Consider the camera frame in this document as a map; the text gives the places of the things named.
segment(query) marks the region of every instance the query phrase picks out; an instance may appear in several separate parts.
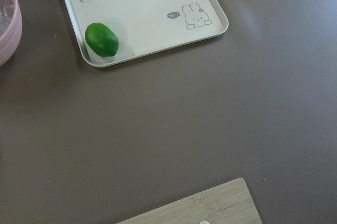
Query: green fruit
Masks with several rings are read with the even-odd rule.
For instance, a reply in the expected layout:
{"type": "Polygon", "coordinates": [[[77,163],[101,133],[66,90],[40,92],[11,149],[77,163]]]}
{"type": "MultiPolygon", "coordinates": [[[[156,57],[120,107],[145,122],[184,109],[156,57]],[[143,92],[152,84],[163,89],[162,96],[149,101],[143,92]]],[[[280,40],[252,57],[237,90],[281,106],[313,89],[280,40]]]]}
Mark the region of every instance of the green fruit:
{"type": "Polygon", "coordinates": [[[89,47],[101,57],[114,56],[120,46],[117,36],[102,23],[88,25],[84,37],[89,47]]]}

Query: bunny illustration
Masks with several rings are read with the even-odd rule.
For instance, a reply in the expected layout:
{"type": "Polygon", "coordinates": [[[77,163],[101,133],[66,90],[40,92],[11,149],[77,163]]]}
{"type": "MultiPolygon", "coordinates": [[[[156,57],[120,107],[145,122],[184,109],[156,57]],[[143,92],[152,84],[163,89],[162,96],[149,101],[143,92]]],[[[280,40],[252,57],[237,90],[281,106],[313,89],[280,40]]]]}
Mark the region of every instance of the bunny illustration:
{"type": "Polygon", "coordinates": [[[186,28],[189,30],[195,27],[210,25],[212,23],[207,13],[204,12],[197,3],[184,5],[182,11],[185,14],[185,21],[187,23],[186,28]]]}

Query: gray table surface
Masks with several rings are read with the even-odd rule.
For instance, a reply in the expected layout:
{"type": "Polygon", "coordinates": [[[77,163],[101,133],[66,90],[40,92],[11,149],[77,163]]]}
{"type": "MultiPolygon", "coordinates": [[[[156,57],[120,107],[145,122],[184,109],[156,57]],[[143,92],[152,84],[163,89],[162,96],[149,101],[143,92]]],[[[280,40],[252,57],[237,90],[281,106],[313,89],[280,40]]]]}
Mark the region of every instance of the gray table surface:
{"type": "Polygon", "coordinates": [[[98,69],[64,0],[19,0],[0,223],[113,224],[232,179],[263,223],[337,223],[337,0],[218,0],[221,36],[98,69]]]}

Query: pink bowl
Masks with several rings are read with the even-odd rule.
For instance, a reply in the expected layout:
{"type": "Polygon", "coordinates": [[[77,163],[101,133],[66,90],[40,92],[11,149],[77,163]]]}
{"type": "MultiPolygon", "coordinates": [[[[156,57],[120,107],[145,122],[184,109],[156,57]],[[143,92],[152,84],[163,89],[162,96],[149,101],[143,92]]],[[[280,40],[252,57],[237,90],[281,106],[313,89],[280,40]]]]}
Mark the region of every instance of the pink bowl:
{"type": "Polygon", "coordinates": [[[13,18],[7,30],[0,36],[0,66],[14,54],[20,43],[22,34],[22,17],[17,0],[11,0],[15,5],[13,18]]]}

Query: cutting board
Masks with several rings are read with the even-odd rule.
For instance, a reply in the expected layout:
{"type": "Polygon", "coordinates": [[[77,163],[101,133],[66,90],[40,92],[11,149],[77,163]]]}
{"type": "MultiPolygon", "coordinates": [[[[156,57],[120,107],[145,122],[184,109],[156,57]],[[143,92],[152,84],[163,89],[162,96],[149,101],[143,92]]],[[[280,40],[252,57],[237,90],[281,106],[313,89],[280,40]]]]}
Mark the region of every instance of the cutting board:
{"type": "Polygon", "coordinates": [[[262,224],[243,178],[237,178],[119,224],[262,224]]]}

